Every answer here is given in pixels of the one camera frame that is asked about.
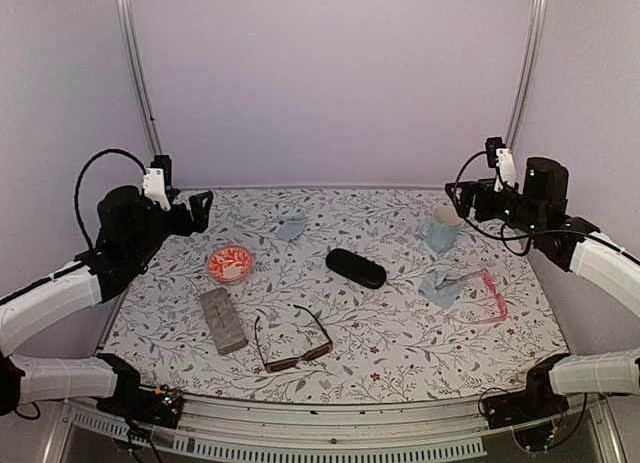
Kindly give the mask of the black glasses case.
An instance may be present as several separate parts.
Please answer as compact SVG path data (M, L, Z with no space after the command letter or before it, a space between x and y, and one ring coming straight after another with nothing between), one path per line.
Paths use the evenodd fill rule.
M331 250L325 264L338 275L369 289L379 289L387 280L387 272L381 265L346 249Z

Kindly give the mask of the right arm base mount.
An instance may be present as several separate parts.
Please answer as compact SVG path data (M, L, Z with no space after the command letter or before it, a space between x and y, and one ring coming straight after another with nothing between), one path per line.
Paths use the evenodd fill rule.
M566 397L528 397L525 391L509 392L492 387L477 401L479 414L490 429L511 428L516 445L527 453L543 453L558 446L567 417Z

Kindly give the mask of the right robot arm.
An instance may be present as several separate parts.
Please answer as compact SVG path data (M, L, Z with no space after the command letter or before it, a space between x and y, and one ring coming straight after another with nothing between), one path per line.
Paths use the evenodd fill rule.
M633 314L639 312L639 260L601 232L598 226L566 212L568 170L544 157L526 162L524 186L502 175L476 181L455 179L445 192L456 213L472 228L499 220L517 231L551 263L607 293ZM531 368L517 410L537 419L556 395L639 392L636 349L590 356L549 357Z

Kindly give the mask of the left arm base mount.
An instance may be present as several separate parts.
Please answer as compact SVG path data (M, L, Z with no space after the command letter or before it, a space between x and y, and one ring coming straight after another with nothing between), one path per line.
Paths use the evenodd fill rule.
M96 400L96 408L126 422L176 429L184 406L180 387L161 385L155 389L122 389L109 398Z

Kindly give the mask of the blue cleaning cloth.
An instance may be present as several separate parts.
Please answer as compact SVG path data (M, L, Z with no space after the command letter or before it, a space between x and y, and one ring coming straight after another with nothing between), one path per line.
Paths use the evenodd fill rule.
M444 271L428 273L418 287L418 294L441 309L448 310L463 288L458 275Z

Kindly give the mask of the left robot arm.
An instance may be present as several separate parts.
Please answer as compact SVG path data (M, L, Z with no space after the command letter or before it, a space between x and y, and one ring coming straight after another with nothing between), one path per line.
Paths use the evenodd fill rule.
M140 374L107 353L80 360L39 359L16 354L33 336L80 310L120 296L170 236L188 237L209 225L213 194L190 196L188 203L163 207L126 185L98 204L101 224L93 248L60 270L1 300L1 413L42 400L93 397L122 416L148 409Z

